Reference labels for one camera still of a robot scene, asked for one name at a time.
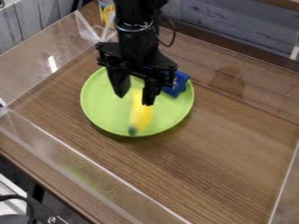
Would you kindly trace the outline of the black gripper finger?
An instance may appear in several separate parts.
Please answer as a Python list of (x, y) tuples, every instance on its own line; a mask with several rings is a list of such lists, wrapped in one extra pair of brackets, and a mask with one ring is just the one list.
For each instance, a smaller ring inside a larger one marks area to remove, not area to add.
[(117, 97), (123, 98), (131, 88), (131, 79), (127, 71), (119, 67), (107, 67), (107, 76)]
[(157, 79), (147, 78), (144, 80), (141, 103), (145, 106), (152, 106), (155, 104), (155, 97), (160, 94), (161, 87), (163, 83)]

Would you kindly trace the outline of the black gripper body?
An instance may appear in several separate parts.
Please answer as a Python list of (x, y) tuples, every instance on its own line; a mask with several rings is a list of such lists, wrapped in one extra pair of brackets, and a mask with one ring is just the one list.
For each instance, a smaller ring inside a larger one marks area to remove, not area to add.
[(120, 52), (117, 42), (99, 42), (96, 44), (99, 52), (97, 63), (103, 67), (119, 67), (128, 75), (145, 80), (157, 79), (163, 86), (171, 87), (175, 80), (177, 64), (159, 50), (152, 51), (144, 58), (132, 51), (124, 56)]

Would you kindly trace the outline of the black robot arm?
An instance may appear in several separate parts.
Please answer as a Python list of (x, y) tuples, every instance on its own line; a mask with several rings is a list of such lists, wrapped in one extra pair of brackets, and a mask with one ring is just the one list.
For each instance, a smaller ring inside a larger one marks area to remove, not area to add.
[(161, 12), (169, 0), (115, 0), (113, 20), (117, 42), (100, 41), (97, 63), (107, 69), (115, 94), (123, 98), (131, 88), (131, 77), (144, 80), (141, 104), (152, 106), (163, 87), (172, 87), (177, 64), (163, 55), (159, 45), (171, 47), (159, 38), (161, 19), (173, 26)]

